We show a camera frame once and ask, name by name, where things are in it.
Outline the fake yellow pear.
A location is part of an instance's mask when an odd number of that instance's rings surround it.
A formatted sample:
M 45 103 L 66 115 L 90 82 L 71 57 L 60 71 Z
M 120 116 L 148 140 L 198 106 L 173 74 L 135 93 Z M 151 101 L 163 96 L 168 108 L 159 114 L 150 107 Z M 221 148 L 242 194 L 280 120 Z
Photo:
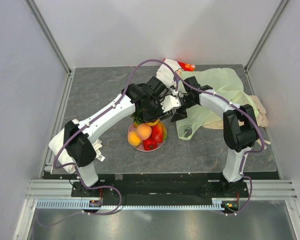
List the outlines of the fake yellow pear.
M 130 131 L 127 134 L 127 140 L 131 146 L 136 148 L 143 142 L 143 140 L 138 136 L 137 132 L 134 130 Z

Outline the fake red bell pepper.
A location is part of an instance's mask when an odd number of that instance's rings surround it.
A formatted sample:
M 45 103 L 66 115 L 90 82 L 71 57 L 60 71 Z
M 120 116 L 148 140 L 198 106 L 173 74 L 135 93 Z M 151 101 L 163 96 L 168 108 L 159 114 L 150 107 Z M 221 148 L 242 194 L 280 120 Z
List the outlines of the fake red bell pepper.
M 158 147 L 158 143 L 150 137 L 143 141 L 143 148 L 145 151 L 152 151 L 157 147 Z

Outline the small yellow fake fruit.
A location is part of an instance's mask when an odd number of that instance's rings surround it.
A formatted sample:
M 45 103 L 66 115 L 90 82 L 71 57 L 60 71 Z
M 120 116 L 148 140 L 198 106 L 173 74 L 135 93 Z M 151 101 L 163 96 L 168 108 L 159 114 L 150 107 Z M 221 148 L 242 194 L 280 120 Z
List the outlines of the small yellow fake fruit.
M 160 120 L 157 119 L 155 121 L 151 121 L 151 122 L 146 122 L 147 125 L 149 125 L 150 127 L 156 126 L 158 124 Z

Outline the fake pineapple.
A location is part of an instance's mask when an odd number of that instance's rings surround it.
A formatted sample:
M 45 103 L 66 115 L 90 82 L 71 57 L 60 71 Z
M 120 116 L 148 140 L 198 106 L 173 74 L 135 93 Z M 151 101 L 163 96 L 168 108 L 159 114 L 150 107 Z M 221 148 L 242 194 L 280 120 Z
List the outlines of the fake pineapple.
M 133 120 L 133 126 L 137 128 L 140 124 L 145 123 L 145 119 L 143 116 L 143 111 L 142 110 L 136 110 L 130 118 Z

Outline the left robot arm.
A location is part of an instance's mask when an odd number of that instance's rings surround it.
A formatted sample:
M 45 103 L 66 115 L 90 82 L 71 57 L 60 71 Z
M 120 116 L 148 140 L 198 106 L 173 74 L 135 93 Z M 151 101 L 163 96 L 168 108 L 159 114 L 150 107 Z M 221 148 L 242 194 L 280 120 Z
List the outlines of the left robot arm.
M 62 150 L 73 159 L 77 175 L 83 181 L 82 191 L 89 197 L 96 196 L 100 185 L 94 160 L 97 152 L 94 142 L 117 122 L 135 112 L 141 112 L 145 121 L 152 122 L 166 115 L 161 102 L 169 89 L 158 78 L 152 77 L 147 83 L 131 83 L 107 106 L 94 115 L 64 127 Z

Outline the fake peach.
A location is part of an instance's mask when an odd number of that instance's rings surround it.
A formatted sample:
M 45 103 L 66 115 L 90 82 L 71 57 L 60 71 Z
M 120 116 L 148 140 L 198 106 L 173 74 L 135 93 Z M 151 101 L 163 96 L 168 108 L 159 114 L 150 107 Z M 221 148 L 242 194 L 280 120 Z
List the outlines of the fake peach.
M 151 134 L 152 134 L 152 128 L 147 123 L 141 123 L 136 128 L 136 133 L 137 133 L 138 137 L 142 141 L 144 141 L 144 140 L 148 139 L 151 136 Z

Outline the green avocado print plastic bag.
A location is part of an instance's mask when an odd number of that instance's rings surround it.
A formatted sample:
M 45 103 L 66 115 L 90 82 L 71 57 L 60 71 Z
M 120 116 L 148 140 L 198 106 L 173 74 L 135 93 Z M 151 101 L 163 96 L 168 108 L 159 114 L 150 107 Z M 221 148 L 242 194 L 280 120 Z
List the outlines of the green avocado print plastic bag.
M 212 87 L 211 94 L 200 93 L 199 104 L 186 109 L 186 119 L 176 122 L 177 135 L 181 140 L 190 140 L 212 114 L 216 114 L 222 119 L 223 111 L 229 110 L 230 106 L 218 96 L 227 99 L 237 107 L 243 106 L 236 103 L 235 97 L 246 94 L 244 93 L 244 86 L 237 73 L 231 68 L 183 71 L 180 77 L 183 80 L 195 77 L 200 86 Z

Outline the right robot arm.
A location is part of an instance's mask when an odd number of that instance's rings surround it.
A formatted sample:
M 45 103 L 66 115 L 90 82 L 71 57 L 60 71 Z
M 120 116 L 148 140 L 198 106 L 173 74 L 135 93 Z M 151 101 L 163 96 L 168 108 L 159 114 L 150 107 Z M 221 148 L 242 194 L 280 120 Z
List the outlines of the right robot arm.
M 223 139 L 228 147 L 226 165 L 220 178 L 219 191 L 225 197 L 232 196 L 246 177 L 243 174 L 246 159 L 252 153 L 256 140 L 263 139 L 254 109 L 251 105 L 238 105 L 217 94 L 209 85 L 201 86 L 194 76 L 182 81 L 185 93 L 178 97 L 180 107 L 175 110 L 171 122 L 188 118 L 187 109 L 200 105 L 222 118 Z

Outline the fake red orange mango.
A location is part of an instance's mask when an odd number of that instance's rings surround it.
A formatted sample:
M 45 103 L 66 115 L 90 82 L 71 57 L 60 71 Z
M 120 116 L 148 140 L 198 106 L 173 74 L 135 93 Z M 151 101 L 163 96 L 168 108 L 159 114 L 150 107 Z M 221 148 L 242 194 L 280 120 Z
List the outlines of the fake red orange mango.
M 159 121 L 156 125 L 152 126 L 151 129 L 151 138 L 157 143 L 162 143 L 164 139 L 164 129 L 162 123 Z

